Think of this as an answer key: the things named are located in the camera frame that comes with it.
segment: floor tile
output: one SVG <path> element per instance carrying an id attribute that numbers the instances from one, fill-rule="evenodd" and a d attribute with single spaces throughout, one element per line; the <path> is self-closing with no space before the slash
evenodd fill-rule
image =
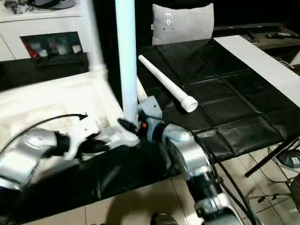
<path id="1" fill-rule="evenodd" d="M 181 203 L 184 214 L 187 218 L 188 225 L 199 225 L 202 223 L 196 211 L 194 209 L 194 200 L 189 193 L 186 182 L 181 175 L 172 177 L 172 182 L 178 195 L 178 199 Z"/>
<path id="2" fill-rule="evenodd" d="M 241 163 L 241 161 L 238 158 L 233 158 L 227 161 L 223 162 L 223 165 L 228 170 L 234 181 L 237 183 L 238 187 L 241 189 L 242 193 L 244 195 L 249 196 L 257 196 L 257 195 L 263 195 L 262 190 L 260 187 L 256 184 L 253 178 L 246 178 L 244 176 L 246 169 L 244 165 Z M 220 168 L 219 165 L 217 165 L 217 170 L 219 175 L 223 178 L 224 184 L 229 188 L 229 190 L 233 193 L 234 196 L 238 198 L 238 200 L 241 201 L 240 196 L 234 186 L 229 181 L 228 177 L 225 175 L 223 170 Z M 258 199 L 250 199 L 250 205 L 253 208 L 255 212 L 262 211 L 263 209 L 270 207 L 271 204 L 268 200 L 265 200 L 261 203 L 257 202 Z M 243 211 L 236 206 L 237 211 L 239 212 L 240 216 L 244 218 L 246 215 L 243 213 Z"/>
<path id="3" fill-rule="evenodd" d="M 285 225 L 272 207 L 259 212 L 257 215 L 264 225 Z M 245 225 L 251 225 L 248 218 L 243 221 Z"/>
<path id="4" fill-rule="evenodd" d="M 33 221 L 26 225 L 85 225 L 84 206 L 51 217 Z"/>
<path id="5" fill-rule="evenodd" d="M 300 224 L 300 213 L 297 211 L 295 203 L 291 198 L 274 205 L 274 209 L 286 225 Z"/>
<path id="6" fill-rule="evenodd" d="M 154 213 L 172 215 L 187 225 L 170 179 L 86 206 L 87 225 L 149 225 Z"/>
<path id="7" fill-rule="evenodd" d="M 265 157 L 268 154 L 267 149 L 258 150 L 255 152 L 252 152 L 251 155 L 255 158 L 257 162 L 259 162 L 263 157 Z M 256 165 L 256 162 L 248 155 L 243 155 L 239 157 L 240 161 L 243 163 L 243 165 L 246 167 L 247 171 L 251 169 L 254 165 Z M 280 171 L 278 166 L 271 160 L 266 165 L 262 167 L 262 171 L 265 173 L 267 177 L 269 177 L 272 180 L 276 181 L 285 181 L 286 177 L 283 175 L 283 173 Z M 260 187 L 262 192 L 265 195 L 271 195 L 274 193 L 289 193 L 290 190 L 287 187 L 285 183 L 273 183 L 269 180 L 267 180 L 261 171 L 256 171 L 253 173 L 250 178 L 252 178 L 255 183 Z M 271 204 L 277 204 L 278 202 L 288 198 L 288 196 L 284 197 L 278 197 L 276 200 L 270 201 Z"/>

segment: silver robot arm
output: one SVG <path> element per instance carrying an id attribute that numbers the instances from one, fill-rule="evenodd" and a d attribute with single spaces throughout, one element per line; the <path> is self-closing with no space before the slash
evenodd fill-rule
<path id="1" fill-rule="evenodd" d="M 230 197 L 222 191 L 208 156 L 194 136 L 180 126 L 162 123 L 159 119 L 162 111 L 154 97 L 140 103 L 139 114 L 147 123 L 148 140 L 161 142 L 179 167 L 195 201 L 198 217 L 209 225 L 243 225 Z"/>

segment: white pvc pipe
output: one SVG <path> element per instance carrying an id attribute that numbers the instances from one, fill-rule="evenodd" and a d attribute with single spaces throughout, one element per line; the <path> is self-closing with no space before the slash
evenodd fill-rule
<path id="1" fill-rule="evenodd" d="M 138 77 L 136 77 L 136 81 L 137 81 L 137 99 L 141 103 L 143 100 L 148 98 L 148 96 Z"/>
<path id="2" fill-rule="evenodd" d="M 116 0 L 124 118 L 137 125 L 135 1 Z"/>
<path id="3" fill-rule="evenodd" d="M 89 71 L 101 69 L 104 71 L 104 74 L 106 74 L 107 69 L 102 56 L 93 1 L 80 0 L 79 4 L 82 15 L 82 27 L 84 28 L 85 38 L 89 42 L 89 49 L 87 52 L 89 58 Z"/>
<path id="4" fill-rule="evenodd" d="M 178 99 L 182 108 L 184 108 L 188 113 L 194 111 L 198 107 L 196 99 L 187 95 L 144 56 L 139 55 L 139 60 L 172 93 L 172 95 Z"/>

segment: white pillow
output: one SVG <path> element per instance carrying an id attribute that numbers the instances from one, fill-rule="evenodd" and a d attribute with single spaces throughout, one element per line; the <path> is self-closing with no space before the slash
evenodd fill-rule
<path id="1" fill-rule="evenodd" d="M 153 4 L 153 15 L 153 45 L 211 38 L 213 3 L 192 9 L 171 9 Z"/>

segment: folding table leg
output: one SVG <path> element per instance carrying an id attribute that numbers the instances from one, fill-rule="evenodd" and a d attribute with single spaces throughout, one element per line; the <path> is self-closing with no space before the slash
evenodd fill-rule
<path id="1" fill-rule="evenodd" d="M 254 172 L 259 170 L 263 165 L 273 159 L 276 155 L 278 155 L 283 150 L 286 150 L 292 147 L 298 140 L 298 137 L 290 137 L 281 143 L 277 148 L 275 148 L 270 154 L 268 154 L 265 158 L 263 158 L 259 163 L 257 163 L 252 169 L 250 169 L 247 173 L 245 173 L 245 177 L 250 177 Z"/>

